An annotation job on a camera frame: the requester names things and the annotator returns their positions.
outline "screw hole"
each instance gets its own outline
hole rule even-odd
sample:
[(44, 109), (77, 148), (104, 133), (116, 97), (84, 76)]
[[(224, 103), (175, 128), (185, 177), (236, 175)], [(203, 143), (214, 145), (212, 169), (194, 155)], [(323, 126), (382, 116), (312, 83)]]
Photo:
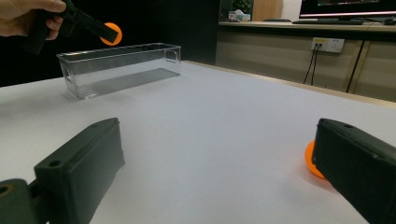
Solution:
[(49, 167), (55, 167), (55, 166), (59, 166), (61, 164), (60, 161), (52, 161), (49, 163)]
[(0, 186), (0, 195), (6, 193), (8, 191), (8, 187), (7, 186)]

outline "wall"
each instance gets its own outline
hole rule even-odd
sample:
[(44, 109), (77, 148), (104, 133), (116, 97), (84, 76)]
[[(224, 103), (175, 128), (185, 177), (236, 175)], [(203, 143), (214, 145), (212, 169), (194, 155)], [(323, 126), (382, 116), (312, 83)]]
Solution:
[[(312, 37), (219, 31), (216, 66), (303, 83), (313, 51)], [(342, 53), (320, 51), (305, 84), (346, 91), (356, 41), (346, 40)]]
[(282, 18), (297, 21), (300, 14), (301, 0), (283, 0)]
[(396, 43), (372, 41), (351, 93), (396, 102)]

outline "black tool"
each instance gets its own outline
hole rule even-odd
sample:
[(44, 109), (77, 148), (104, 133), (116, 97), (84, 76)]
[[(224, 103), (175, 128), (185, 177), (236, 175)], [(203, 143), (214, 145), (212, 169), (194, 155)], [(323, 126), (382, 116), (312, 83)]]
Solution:
[(318, 123), (312, 162), (370, 223), (396, 223), (396, 147), (336, 120)]
[(36, 165), (31, 184), (0, 182), (0, 223), (88, 224), (123, 165), (118, 119), (96, 122)]
[[(63, 1), (66, 3), (66, 10), (58, 14), (64, 18), (64, 22), (59, 30), (61, 35), (76, 38), (78, 31), (83, 27), (109, 42), (114, 42), (116, 40), (118, 32), (74, 7), (70, 0)], [(43, 9), (37, 10), (35, 23), (33, 24), (23, 45), (25, 50), (35, 55), (40, 53), (50, 32), (50, 28), (46, 25), (46, 20), (52, 18), (54, 15), (55, 13), (51, 13)]]

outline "human hand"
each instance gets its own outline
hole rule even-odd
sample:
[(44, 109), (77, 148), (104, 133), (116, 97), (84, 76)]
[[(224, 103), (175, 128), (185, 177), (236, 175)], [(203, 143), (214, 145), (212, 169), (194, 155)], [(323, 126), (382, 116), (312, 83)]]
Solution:
[[(62, 0), (0, 0), (0, 35), (28, 35), (35, 21), (35, 10), (63, 12), (66, 3)], [(46, 20), (49, 27), (48, 40), (58, 36), (63, 18), (54, 16)]]

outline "cable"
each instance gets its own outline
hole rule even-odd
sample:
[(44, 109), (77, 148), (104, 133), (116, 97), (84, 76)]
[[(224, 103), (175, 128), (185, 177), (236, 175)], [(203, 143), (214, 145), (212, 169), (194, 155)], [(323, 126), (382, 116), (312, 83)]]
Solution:
[(319, 51), (320, 46), (321, 46), (321, 44), (319, 44), (319, 47), (315, 53), (315, 62), (314, 62), (314, 70), (312, 71), (311, 86), (314, 85), (315, 68), (317, 67), (317, 57), (318, 57), (318, 51)]
[(361, 48), (359, 49), (358, 57), (356, 58), (355, 65), (353, 66), (352, 75), (349, 79), (349, 82), (347, 83), (346, 92), (349, 92), (349, 88), (352, 84), (353, 77), (355, 76), (355, 71), (356, 71), (356, 68), (358, 67), (358, 61), (361, 59), (361, 52), (363, 51), (363, 48), (364, 48), (364, 42), (365, 42), (365, 40), (363, 40), (361, 43)]
[(372, 19), (372, 18), (356, 18), (362, 21), (373, 21), (373, 22), (383, 22), (383, 20), (376, 20), (376, 19)]
[(319, 44), (315, 44), (314, 50), (312, 51), (311, 63), (309, 63), (308, 71), (306, 71), (306, 75), (305, 75), (303, 84), (305, 84), (306, 78), (308, 77), (308, 74), (309, 74), (309, 70), (311, 70), (312, 60), (314, 60), (315, 52), (317, 50), (319, 50)]

